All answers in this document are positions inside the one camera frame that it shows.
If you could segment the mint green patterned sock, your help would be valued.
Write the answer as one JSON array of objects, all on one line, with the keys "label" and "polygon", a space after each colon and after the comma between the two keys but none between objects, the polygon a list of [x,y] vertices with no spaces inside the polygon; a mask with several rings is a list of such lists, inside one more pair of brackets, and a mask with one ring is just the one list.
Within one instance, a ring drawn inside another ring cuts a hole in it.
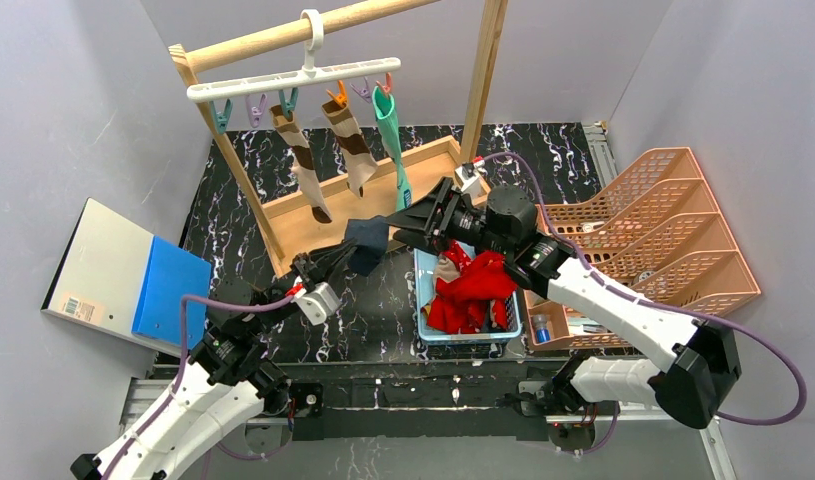
[{"label": "mint green patterned sock", "polygon": [[384,87],[378,85],[372,93],[372,106],[384,148],[395,165],[396,210],[403,210],[412,203],[412,187],[402,161],[400,123],[395,98]]}]

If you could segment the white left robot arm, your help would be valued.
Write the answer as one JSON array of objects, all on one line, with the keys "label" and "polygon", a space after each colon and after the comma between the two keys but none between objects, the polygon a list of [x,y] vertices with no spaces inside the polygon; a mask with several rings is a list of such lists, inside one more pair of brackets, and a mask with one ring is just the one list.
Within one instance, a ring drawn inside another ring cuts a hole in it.
[{"label": "white left robot arm", "polygon": [[340,300],[331,283],[344,272],[357,242],[301,253],[289,273],[268,287],[236,278],[210,297],[186,294],[206,309],[202,339],[180,359],[176,376],[147,410],[112,444],[80,455],[77,479],[177,479],[200,456],[247,420],[267,411],[291,415],[291,381],[267,353],[265,338],[301,314],[318,325]]}]

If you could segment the dark navy sock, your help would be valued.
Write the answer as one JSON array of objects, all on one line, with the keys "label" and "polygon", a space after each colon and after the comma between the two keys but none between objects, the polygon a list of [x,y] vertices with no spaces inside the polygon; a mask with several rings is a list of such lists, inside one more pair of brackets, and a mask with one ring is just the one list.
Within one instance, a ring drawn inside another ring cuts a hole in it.
[{"label": "dark navy sock", "polygon": [[348,260],[348,269],[355,274],[369,276],[388,250],[389,225],[380,215],[369,219],[350,219],[344,239],[354,240],[356,246]]}]

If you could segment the coral clothespin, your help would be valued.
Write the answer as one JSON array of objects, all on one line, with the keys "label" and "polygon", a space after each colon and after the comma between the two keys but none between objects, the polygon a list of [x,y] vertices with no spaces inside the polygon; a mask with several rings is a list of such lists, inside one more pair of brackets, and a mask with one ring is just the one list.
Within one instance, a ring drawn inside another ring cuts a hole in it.
[{"label": "coral clothespin", "polygon": [[385,74],[385,81],[381,83],[380,81],[376,82],[376,87],[382,94],[386,97],[389,97],[392,90],[392,74],[387,72]]}]

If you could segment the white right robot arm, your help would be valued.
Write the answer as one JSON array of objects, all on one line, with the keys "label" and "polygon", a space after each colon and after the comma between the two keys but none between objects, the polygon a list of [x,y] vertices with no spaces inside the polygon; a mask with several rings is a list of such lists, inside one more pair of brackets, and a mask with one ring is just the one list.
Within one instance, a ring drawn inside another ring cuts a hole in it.
[{"label": "white right robot arm", "polygon": [[657,406],[704,429],[741,374],[732,329],[698,315],[655,308],[642,295],[588,269],[582,255],[539,231],[538,209],[515,186],[493,189],[482,207],[442,178],[422,199],[386,216],[394,238],[440,254],[458,241],[499,253],[518,287],[597,321],[644,354],[603,360],[577,355],[551,381],[548,402],[569,412],[604,401]]}]

